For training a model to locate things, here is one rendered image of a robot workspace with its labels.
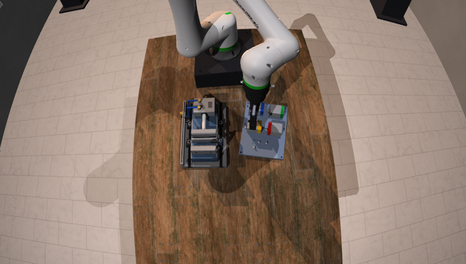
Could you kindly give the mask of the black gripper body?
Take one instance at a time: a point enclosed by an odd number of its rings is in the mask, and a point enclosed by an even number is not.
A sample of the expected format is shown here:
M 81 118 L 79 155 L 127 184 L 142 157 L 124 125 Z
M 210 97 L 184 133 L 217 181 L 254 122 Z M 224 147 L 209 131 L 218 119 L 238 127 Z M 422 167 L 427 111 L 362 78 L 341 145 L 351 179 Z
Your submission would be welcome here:
M 246 99 L 248 99 L 252 103 L 252 105 L 251 105 L 252 108 L 253 108 L 253 105 L 256 105 L 256 108 L 257 108 L 258 104 L 263 102 L 265 100 L 265 98 L 266 98 L 266 95 L 264 97 L 260 97 L 260 98 L 251 97 L 251 96 L 247 95 L 246 93 L 245 93 L 245 95 L 246 95 Z

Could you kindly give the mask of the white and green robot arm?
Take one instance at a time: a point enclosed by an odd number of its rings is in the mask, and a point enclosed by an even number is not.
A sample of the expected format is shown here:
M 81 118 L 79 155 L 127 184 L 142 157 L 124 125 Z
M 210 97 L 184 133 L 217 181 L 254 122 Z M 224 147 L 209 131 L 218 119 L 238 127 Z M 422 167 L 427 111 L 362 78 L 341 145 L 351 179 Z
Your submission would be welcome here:
M 236 17 L 232 13 L 218 11 L 200 23 L 196 0 L 168 1 L 174 18 L 176 47 L 182 56 L 194 58 L 210 49 L 214 59 L 230 61 L 240 54 Z M 298 56 L 299 42 L 265 0 L 233 1 L 264 39 L 247 50 L 240 61 L 244 92 L 260 98 L 275 87 L 270 83 L 272 73 Z

